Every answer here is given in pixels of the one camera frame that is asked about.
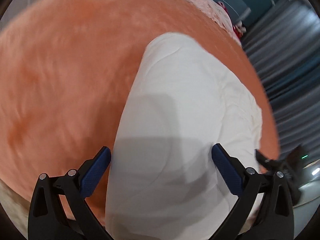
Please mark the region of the grey blue curtain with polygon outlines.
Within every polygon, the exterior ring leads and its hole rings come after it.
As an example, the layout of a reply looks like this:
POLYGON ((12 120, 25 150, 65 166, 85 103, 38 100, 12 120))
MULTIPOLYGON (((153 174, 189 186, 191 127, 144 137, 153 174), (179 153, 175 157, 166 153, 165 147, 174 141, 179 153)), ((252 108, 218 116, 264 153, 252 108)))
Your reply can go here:
POLYGON ((242 39, 276 120, 280 152, 319 158, 319 16, 300 0, 280 0, 242 39))

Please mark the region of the orange plush bed blanket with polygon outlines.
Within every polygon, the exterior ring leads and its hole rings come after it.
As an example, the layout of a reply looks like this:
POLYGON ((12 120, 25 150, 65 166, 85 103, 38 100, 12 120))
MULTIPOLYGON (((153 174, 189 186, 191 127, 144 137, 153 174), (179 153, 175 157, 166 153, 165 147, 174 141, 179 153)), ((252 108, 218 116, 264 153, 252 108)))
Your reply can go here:
MULTIPOLYGON (((262 112, 259 150, 279 156, 271 106, 243 49, 186 0, 39 0, 1 32, 1 180, 25 200, 37 176, 112 152, 147 45, 193 38, 232 71, 262 112)), ((109 175, 89 199, 105 224, 109 175)))

